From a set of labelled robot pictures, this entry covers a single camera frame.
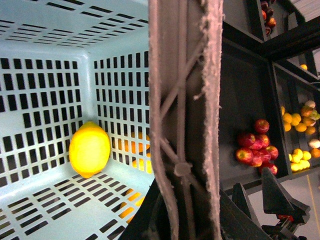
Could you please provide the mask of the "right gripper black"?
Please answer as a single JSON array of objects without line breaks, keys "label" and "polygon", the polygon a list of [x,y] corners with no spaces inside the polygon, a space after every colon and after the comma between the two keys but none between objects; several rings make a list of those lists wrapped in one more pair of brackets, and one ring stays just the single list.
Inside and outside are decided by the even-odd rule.
[{"label": "right gripper black", "polygon": [[[268,167],[261,171],[263,211],[276,215],[276,225],[262,225],[262,230],[273,240],[307,240],[304,235],[295,235],[297,229],[310,219],[310,206],[296,199],[289,200],[285,189]],[[232,201],[253,223],[258,223],[257,215],[241,183],[232,190]]]}]

